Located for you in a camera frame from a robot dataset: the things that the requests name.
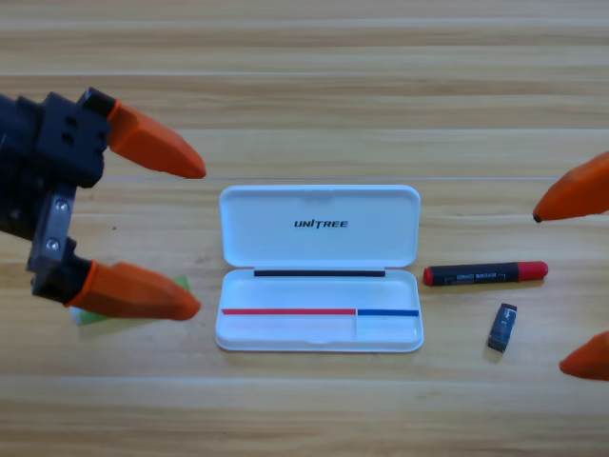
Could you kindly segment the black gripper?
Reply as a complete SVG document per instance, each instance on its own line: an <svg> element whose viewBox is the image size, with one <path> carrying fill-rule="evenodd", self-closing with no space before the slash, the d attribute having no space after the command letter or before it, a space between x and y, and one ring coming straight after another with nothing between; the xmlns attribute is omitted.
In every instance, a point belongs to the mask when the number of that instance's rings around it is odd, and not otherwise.
<svg viewBox="0 0 609 457"><path fill-rule="evenodd" d="M202 179L206 165L176 131L89 88L73 102L1 98L1 230L31 243L32 293L63 305L83 288L90 260L69 237L75 193L104 172L104 151L145 168Z"/></svg>

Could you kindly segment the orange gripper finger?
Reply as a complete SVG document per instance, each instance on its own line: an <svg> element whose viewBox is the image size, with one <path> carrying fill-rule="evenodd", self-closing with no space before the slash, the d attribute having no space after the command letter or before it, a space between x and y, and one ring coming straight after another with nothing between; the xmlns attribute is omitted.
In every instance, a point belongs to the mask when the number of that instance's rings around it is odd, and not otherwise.
<svg viewBox="0 0 609 457"><path fill-rule="evenodd" d="M608 211L608 152L567 171L541 197L533 210L537 223Z"/></svg>
<svg viewBox="0 0 609 457"><path fill-rule="evenodd" d="M67 305L109 318L176 321L188 320L201 309L191 292L160 273L125 262L105 266L97 261Z"/></svg>
<svg viewBox="0 0 609 457"><path fill-rule="evenodd" d="M609 333L591 338L559 363L564 374L595 381L609 381Z"/></svg>

